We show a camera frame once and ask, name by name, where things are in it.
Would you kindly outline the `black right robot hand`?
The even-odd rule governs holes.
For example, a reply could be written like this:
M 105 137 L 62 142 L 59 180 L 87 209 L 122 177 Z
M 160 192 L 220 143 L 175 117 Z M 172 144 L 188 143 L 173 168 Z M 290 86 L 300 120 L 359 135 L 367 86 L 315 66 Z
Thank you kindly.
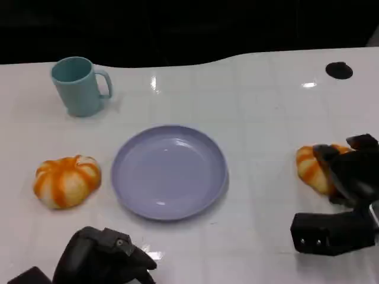
M 378 200 L 378 140 L 371 134 L 346 139 L 352 148 L 342 154 L 327 144 L 313 146 L 313 154 L 329 185 L 332 204 L 347 208 L 368 206 Z

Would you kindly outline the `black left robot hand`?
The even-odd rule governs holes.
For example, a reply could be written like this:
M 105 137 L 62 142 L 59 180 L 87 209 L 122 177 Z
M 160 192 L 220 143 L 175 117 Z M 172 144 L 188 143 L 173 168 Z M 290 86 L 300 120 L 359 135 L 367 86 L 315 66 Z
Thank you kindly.
M 84 227 L 69 240 L 53 283 L 155 283 L 157 263 L 132 243 L 128 234 Z

